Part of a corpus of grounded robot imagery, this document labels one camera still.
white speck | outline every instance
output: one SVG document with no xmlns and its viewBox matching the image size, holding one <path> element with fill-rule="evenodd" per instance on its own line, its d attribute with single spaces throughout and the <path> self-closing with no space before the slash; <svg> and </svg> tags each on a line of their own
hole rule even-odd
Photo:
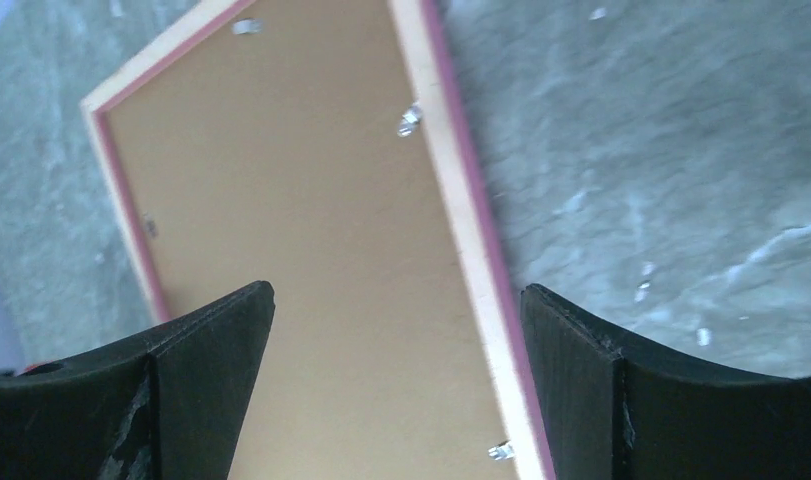
<svg viewBox="0 0 811 480">
<path fill-rule="evenodd" d="M 640 303 L 646 300 L 646 297 L 649 295 L 649 282 L 643 282 L 642 284 L 638 285 L 637 290 L 635 290 L 635 303 Z"/>
<path fill-rule="evenodd" d="M 569 200 L 564 202 L 564 211 L 565 212 L 579 211 L 579 209 L 582 208 L 582 202 L 584 201 L 587 194 L 588 192 L 581 190 L 580 192 L 570 197 Z"/>
<path fill-rule="evenodd" d="M 110 0 L 111 1 L 111 16 L 114 18 L 120 18 L 125 15 L 125 12 L 122 11 L 122 5 L 119 4 L 119 0 Z"/>
<path fill-rule="evenodd" d="M 644 277 L 648 277 L 652 275 L 652 272 L 655 271 L 655 264 L 652 262 L 644 262 L 643 268 L 641 269 L 641 275 Z"/>
<path fill-rule="evenodd" d="M 711 344 L 711 330 L 700 328 L 697 330 L 697 345 L 707 347 Z"/>
<path fill-rule="evenodd" d="M 591 20 L 599 20 L 600 18 L 605 18 L 605 15 L 608 13 L 605 10 L 605 7 L 599 7 L 591 13 L 590 19 Z"/>
</svg>

black curved piece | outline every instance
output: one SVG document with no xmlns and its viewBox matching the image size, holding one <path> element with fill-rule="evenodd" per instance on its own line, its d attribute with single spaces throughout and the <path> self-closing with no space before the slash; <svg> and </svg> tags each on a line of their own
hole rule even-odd
<svg viewBox="0 0 811 480">
<path fill-rule="evenodd" d="M 0 376 L 0 479 L 228 476 L 272 325 L 256 282 L 118 342 Z"/>
<path fill-rule="evenodd" d="M 522 322 L 558 480 L 811 479 L 811 377 L 700 360 L 540 285 Z"/>
</svg>

stone floor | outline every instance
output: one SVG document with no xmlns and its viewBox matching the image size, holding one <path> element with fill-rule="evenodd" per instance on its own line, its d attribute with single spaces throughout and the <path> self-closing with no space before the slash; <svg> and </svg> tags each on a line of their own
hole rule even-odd
<svg viewBox="0 0 811 480">
<path fill-rule="evenodd" d="M 29 363 L 150 324 L 78 103 L 194 3 L 18 0 L 0 25 L 0 287 Z"/>
<path fill-rule="evenodd" d="M 514 285 L 811 374 L 811 1 L 444 0 Z"/>
<path fill-rule="evenodd" d="M 514 285 L 811 374 L 811 1 L 440 1 Z M 78 101 L 193 3 L 22 0 L 1 26 L 0 283 L 30 361 L 148 325 Z"/>
</svg>

metal tab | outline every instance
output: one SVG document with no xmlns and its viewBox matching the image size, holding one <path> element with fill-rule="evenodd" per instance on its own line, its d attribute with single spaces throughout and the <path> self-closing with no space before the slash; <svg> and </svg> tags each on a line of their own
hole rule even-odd
<svg viewBox="0 0 811 480">
<path fill-rule="evenodd" d="M 400 137 L 407 137 L 417 130 L 420 125 L 420 120 L 423 119 L 423 110 L 415 102 L 408 110 L 402 114 L 402 120 L 399 122 L 399 130 L 397 133 Z"/>
<path fill-rule="evenodd" d="M 249 33 L 260 33 L 263 28 L 264 24 L 260 20 L 244 18 L 243 20 L 234 22 L 231 31 L 234 32 L 235 35 L 246 35 Z"/>
<path fill-rule="evenodd" d="M 511 446 L 511 442 L 503 442 L 495 447 L 491 447 L 487 451 L 487 454 L 497 462 L 514 458 L 516 455 L 514 453 L 514 447 Z"/>
</svg>

